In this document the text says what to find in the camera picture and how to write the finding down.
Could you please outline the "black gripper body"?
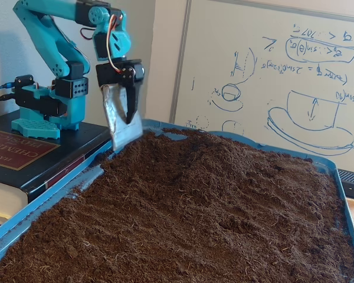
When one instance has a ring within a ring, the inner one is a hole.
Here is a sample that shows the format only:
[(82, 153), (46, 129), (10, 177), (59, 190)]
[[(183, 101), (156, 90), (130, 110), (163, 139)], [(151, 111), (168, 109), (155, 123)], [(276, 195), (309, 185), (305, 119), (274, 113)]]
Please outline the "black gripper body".
[(141, 83), (145, 76), (142, 60), (127, 60), (119, 58), (114, 60), (114, 65), (119, 69), (116, 71), (108, 62), (96, 65), (97, 81), (99, 86), (106, 84), (119, 84), (122, 87), (133, 87)]

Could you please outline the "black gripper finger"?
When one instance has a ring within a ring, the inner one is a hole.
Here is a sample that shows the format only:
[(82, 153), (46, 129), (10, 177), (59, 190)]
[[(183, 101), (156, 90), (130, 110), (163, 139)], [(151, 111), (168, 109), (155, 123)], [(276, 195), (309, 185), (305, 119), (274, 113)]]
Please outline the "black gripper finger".
[(126, 123), (130, 124), (137, 112), (142, 76), (137, 77), (135, 67), (124, 67), (119, 84), (126, 90)]

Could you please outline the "foil-wrapped blade gripper finger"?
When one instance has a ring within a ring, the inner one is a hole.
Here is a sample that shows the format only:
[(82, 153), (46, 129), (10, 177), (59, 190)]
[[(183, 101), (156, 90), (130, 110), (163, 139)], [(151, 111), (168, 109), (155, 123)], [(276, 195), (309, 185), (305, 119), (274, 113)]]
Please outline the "foil-wrapped blade gripper finger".
[(142, 136), (142, 119), (136, 112), (132, 122), (126, 123), (128, 106), (127, 91), (124, 87), (106, 84), (101, 86), (101, 93), (113, 151), (118, 151)]

